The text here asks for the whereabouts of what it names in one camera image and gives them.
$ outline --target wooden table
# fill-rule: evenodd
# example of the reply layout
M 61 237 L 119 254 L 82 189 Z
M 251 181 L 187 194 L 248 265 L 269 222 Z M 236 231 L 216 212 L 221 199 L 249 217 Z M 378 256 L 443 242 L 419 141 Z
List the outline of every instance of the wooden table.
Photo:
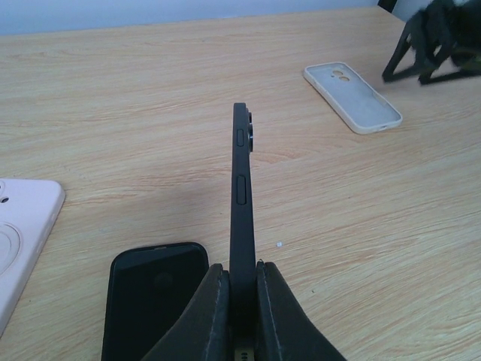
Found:
M 258 257 L 343 355 L 481 357 L 481 80 L 384 85 L 403 26 L 365 8 L 0 38 L 1 176 L 67 192 L 0 359 L 98 359 L 123 250 L 197 241 L 228 267 L 234 102 Z M 331 61 L 401 127 L 352 133 L 302 77 Z

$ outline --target phone case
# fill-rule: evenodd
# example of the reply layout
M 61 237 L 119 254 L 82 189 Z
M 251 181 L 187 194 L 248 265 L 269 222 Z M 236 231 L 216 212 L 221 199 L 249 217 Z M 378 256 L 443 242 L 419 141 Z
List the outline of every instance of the phone case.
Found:
M 401 114 L 343 62 L 308 66 L 304 78 L 358 134 L 395 128 Z
M 64 198 L 52 180 L 0 179 L 0 336 Z

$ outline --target light wood surface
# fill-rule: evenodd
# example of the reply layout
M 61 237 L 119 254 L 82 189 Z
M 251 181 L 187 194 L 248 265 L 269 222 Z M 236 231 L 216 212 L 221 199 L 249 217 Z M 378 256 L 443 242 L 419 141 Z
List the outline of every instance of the light wood surface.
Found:
M 124 250 L 197 241 L 228 267 L 234 102 L 258 257 L 343 355 L 481 358 L 481 79 L 384 85 L 403 26 L 371 8 L 0 38 L 0 177 L 67 192 L 0 359 L 99 359 Z M 331 61 L 401 127 L 352 133 L 302 77 Z

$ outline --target blurred black robot gripper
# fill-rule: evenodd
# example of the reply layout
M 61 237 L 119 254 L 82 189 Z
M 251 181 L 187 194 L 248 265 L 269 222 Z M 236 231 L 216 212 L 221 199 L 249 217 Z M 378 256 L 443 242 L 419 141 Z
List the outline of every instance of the blurred black robot gripper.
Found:
M 415 52 L 414 64 L 395 73 L 411 47 Z M 457 71 L 432 77 L 448 58 Z M 383 72 L 383 80 L 391 83 L 419 76 L 421 85 L 426 85 L 480 74 L 481 0 L 470 0 L 462 5 L 456 5 L 453 0 L 433 0 L 407 21 Z

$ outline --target black phone lying on table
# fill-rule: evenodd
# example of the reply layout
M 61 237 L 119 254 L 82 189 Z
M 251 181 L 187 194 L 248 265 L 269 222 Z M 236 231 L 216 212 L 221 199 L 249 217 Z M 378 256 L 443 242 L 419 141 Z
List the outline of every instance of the black phone lying on table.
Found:
M 183 313 L 207 270 L 197 243 L 127 250 L 110 267 L 103 361 L 138 361 Z

